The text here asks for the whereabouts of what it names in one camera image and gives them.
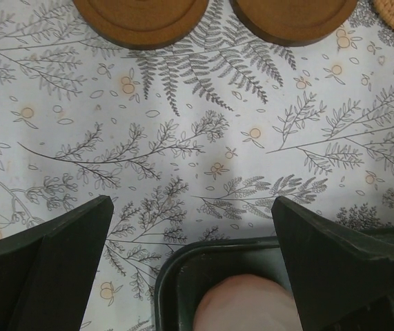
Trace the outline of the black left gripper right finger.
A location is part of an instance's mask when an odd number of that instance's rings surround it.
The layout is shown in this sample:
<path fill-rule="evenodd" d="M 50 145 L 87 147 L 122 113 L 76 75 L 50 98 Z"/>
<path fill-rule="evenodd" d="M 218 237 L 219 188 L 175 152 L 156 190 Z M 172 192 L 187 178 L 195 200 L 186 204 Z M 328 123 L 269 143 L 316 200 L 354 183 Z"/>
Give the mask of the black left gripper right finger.
<path fill-rule="evenodd" d="M 394 330 L 394 228 L 353 230 L 286 197 L 272 215 L 304 330 Z"/>

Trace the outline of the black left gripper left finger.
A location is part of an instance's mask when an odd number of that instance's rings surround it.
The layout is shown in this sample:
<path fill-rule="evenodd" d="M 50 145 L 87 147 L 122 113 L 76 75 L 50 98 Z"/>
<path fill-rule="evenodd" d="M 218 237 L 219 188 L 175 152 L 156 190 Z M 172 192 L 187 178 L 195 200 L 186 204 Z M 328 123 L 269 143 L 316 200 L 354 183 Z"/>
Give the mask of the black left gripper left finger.
<path fill-rule="evenodd" d="M 98 196 L 0 240 L 0 330 L 79 330 L 114 205 Z"/>

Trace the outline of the light pink mug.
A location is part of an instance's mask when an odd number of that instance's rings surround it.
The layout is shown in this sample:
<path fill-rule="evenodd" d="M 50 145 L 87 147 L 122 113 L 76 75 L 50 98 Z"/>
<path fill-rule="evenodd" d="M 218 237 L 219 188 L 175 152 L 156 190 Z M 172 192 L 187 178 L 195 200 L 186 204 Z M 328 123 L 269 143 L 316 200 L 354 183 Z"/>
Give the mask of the light pink mug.
<path fill-rule="evenodd" d="M 252 274 L 228 277 L 200 301 L 193 330 L 301 330 L 293 296 L 281 285 Z"/>

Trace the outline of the brown wooden coaster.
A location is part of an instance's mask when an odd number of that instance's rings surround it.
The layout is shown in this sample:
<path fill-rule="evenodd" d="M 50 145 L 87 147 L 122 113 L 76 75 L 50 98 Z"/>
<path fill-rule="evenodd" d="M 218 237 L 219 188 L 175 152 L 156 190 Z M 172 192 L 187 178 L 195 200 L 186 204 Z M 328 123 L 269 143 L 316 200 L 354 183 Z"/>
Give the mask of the brown wooden coaster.
<path fill-rule="evenodd" d="M 155 50 L 187 36 L 207 0 L 74 0 L 79 14 L 101 37 L 133 50 Z"/>
<path fill-rule="evenodd" d="M 281 46 L 316 43 L 353 13 L 354 0 L 236 0 L 237 18 L 259 38 Z"/>

